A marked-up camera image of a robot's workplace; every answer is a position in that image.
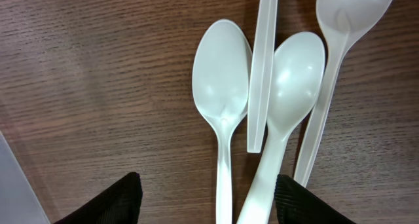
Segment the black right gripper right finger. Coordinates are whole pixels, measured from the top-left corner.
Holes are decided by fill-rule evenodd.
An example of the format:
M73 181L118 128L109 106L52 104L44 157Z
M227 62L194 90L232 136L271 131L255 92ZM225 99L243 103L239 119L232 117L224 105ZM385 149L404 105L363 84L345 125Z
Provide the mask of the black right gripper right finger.
M281 224L355 224L287 175L277 177L274 202Z

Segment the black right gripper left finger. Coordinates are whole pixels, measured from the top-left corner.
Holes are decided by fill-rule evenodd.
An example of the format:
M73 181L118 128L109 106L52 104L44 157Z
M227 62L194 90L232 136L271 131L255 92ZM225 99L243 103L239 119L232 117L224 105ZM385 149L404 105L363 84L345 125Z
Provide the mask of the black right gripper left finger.
M137 172L130 172L59 224L137 224L143 191Z

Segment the white plastic spoon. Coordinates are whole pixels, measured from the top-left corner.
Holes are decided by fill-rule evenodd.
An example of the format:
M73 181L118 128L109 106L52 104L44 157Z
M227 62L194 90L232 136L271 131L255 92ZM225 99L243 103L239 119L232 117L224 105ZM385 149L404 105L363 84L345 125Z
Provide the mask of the white plastic spoon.
M320 37L310 31L290 36L276 49L268 135L237 224L268 223L288 139L317 101L324 68L325 47Z
M251 49L232 21L214 22L201 38L192 67L195 106L217 138L216 224L232 223L231 139L247 113Z

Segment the translucent plastic utensil handle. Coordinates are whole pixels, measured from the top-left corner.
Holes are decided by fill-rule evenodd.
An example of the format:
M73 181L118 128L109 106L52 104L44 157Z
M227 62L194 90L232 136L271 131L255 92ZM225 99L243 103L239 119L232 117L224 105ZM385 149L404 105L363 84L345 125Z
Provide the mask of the translucent plastic utensil handle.
M278 0L260 0L251 61L247 112L247 152L262 149L274 60Z

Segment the translucent plastic spoon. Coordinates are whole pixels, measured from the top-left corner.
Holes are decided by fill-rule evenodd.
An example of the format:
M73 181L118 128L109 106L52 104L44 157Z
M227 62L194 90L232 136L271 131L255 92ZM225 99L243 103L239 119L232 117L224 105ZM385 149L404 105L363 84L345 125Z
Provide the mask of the translucent plastic spoon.
M307 186L327 121L339 69L349 49L383 17L393 0L316 0L328 55L318 100L310 115L293 179Z

